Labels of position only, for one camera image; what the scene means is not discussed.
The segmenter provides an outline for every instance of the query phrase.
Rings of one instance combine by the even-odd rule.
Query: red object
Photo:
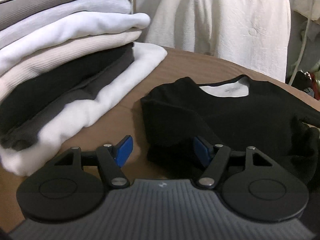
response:
[[[320,93],[319,93],[319,88],[316,82],[316,78],[315,75],[313,73],[310,73],[311,76],[311,88],[315,93],[315,99],[317,99],[318,101],[320,100]]]

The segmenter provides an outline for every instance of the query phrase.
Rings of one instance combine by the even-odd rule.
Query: white inner lining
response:
[[[218,87],[200,87],[204,92],[216,97],[246,97],[249,95],[249,83],[246,77],[239,79],[235,83],[224,84]]]

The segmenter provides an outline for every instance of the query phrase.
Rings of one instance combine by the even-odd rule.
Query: white logo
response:
[[[162,183],[159,183],[158,185],[159,187],[166,187],[168,184],[166,184],[165,182],[162,182]]]

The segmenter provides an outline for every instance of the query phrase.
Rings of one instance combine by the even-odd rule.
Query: brown tabletop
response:
[[[246,74],[255,80],[270,81],[320,111],[320,103],[306,93],[263,74],[211,56],[176,49],[167,51],[165,60],[145,80],[94,125],[82,129],[67,140],[60,152],[72,146],[80,146],[82,150],[94,150],[104,143],[115,144],[129,134],[134,140],[133,152],[122,168],[128,179],[133,181],[137,178],[165,178],[165,172],[161,168],[146,160],[148,143],[144,133],[140,98],[158,85],[174,82],[185,76],[191,77],[196,83],[215,83]],[[88,167],[87,171],[98,175],[96,168]],[[24,219],[15,197],[15,192],[24,179],[0,167],[0,227],[6,232]]]

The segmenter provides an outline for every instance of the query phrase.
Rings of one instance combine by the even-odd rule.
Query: silver screw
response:
[[[208,177],[204,177],[204,178],[199,179],[199,183],[202,186],[210,187],[210,186],[212,186],[214,184],[214,179],[208,178]]]
[[[127,183],[127,180],[125,178],[121,178],[121,177],[118,177],[118,178],[114,178],[112,179],[111,181],[111,184],[113,186],[123,186]]]

